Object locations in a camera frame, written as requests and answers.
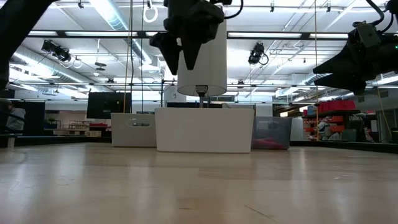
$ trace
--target ceiling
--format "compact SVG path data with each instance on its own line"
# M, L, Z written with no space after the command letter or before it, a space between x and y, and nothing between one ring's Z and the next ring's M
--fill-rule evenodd
M130 0L115 0L123 16L129 19ZM78 0L57 1L47 9L34 30L111 30L108 23L101 17L89 1L83 1L84 9L80 9ZM151 23L142 18L143 7L147 7L147 0L134 0L132 26L133 30L158 31L164 30L163 20L167 17L167 9L162 7L163 0L152 0L159 12L158 18ZM274 12L270 12L274 3ZM331 11L327 12L330 2ZM383 7L385 1L374 0ZM266 32L342 32L347 33L353 29L355 21L374 21L378 14L373 11L365 0L317 0L317 13L315 14L314 0L245 0L242 13L234 19L228 20L228 31L266 31ZM239 9L240 0L234 0L233 5L225 7L226 14L234 14ZM153 17L153 11L147 12L147 17ZM383 29L389 19L385 19L378 27ZM389 32L397 32L396 23ZM106 82L113 78L118 83L124 83L127 73L127 82L140 82L141 76L146 83L160 82L160 72L147 72L140 69L140 61L134 60L134 69L131 61L127 61L127 44L122 39L101 39L97 59L97 39L51 39L56 44L70 49L70 53L78 57L83 65L80 68L71 66L69 69L83 75L94 82ZM24 47L41 54L44 39L26 38L22 43ZM159 56L160 64L166 64L157 48L149 45L149 39L137 40L150 55ZM256 42L262 42L269 56L269 64L250 66L248 57ZM302 40L228 40L228 83L276 83L298 84L311 73L316 64L322 63L336 55L345 45L345 41L312 41ZM95 62L106 63L106 71L95 76ZM121 90L122 86L111 86L112 90ZM276 88L261 88L257 91L276 91Z

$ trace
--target person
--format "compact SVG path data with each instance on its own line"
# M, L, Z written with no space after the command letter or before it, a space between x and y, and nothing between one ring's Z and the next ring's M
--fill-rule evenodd
M26 114L25 109L21 108L21 104L18 101L10 101L8 109L11 115L25 119L25 114ZM8 116L7 128L13 131L17 131L16 134L22 134L21 132L24 130L24 125L25 122L23 120L17 119L13 116Z

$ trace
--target wooden floor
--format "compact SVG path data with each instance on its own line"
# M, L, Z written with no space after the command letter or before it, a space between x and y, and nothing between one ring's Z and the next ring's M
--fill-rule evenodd
M323 148L0 152L1 224L398 223L398 156Z

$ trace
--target transparent plastic bin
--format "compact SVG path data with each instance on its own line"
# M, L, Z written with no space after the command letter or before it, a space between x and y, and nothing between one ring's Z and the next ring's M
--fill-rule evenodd
M255 117L251 149L288 149L292 118Z

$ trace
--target white lampshade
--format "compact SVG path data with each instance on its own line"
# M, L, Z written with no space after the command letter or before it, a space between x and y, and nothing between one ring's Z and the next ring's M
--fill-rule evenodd
M198 96L197 85L208 87L207 96L218 96L227 90L226 69L226 22L218 27L215 40L203 44L192 71L187 69L183 52L178 63L178 92Z

